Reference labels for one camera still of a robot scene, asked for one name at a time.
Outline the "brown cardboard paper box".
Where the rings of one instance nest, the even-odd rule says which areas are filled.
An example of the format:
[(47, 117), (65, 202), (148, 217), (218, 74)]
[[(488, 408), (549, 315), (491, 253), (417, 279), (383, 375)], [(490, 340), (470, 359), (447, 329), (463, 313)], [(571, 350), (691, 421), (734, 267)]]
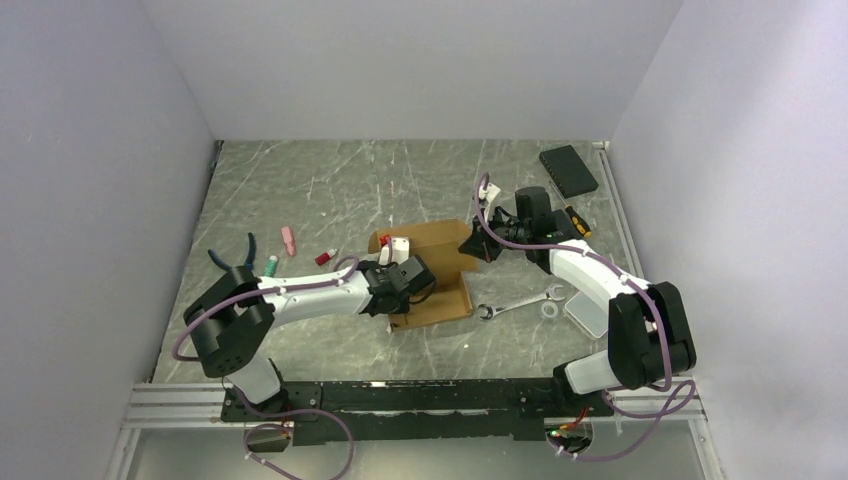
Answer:
[(388, 331), (432, 326), (472, 314), (474, 307), (463, 274), (478, 270), (477, 259), (459, 252), (460, 245), (470, 235), (470, 228), (459, 219), (383, 228), (370, 235), (367, 247), (370, 254), (381, 251), (384, 236), (407, 239), (408, 253), (420, 256), (436, 279), (436, 290), (428, 299), (411, 306), (405, 314), (389, 316)]

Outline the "red small bottle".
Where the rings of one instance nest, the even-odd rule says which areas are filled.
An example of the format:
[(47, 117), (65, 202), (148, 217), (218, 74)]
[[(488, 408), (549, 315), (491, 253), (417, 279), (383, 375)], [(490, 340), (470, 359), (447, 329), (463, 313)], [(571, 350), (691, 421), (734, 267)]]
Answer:
[(329, 249), (329, 250), (325, 251), (324, 253), (320, 254), (319, 256), (317, 256), (314, 259), (314, 261), (318, 266), (323, 266), (326, 263), (328, 263), (331, 259), (333, 259), (336, 256), (336, 254), (337, 254), (336, 249)]

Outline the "pink tube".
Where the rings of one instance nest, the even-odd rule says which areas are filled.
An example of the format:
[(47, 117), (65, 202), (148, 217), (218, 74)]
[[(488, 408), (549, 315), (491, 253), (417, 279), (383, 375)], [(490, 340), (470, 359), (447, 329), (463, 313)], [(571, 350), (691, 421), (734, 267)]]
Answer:
[(295, 256), (297, 254), (297, 247), (292, 228), (284, 226), (281, 228), (280, 233), (286, 255), (289, 257)]

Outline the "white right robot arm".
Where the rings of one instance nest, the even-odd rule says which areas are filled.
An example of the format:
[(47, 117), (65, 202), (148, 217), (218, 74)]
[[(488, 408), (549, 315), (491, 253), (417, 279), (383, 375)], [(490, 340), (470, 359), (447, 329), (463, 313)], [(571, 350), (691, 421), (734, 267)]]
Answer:
[(498, 188), (482, 177), (473, 194), (472, 233), (465, 255), (492, 262), (505, 249), (521, 250), (543, 272), (574, 286), (605, 317), (607, 348), (559, 369), (551, 388), (557, 411), (574, 415), (590, 393), (607, 389), (670, 387), (673, 375), (696, 365), (697, 353), (679, 289), (627, 273), (588, 244), (588, 223), (570, 206), (552, 208), (543, 187), (515, 194), (510, 213), (494, 201)]

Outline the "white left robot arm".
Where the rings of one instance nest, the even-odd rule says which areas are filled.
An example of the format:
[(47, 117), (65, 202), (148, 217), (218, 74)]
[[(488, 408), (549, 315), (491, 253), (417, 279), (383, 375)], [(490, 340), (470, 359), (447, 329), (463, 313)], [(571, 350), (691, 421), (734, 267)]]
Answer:
[(329, 273), (294, 278), (234, 267), (186, 309), (171, 354), (225, 379), (258, 417), (272, 420), (285, 411), (288, 394), (279, 370), (259, 353), (271, 330), (327, 315), (405, 314), (436, 284), (417, 255), (389, 264), (348, 255)]

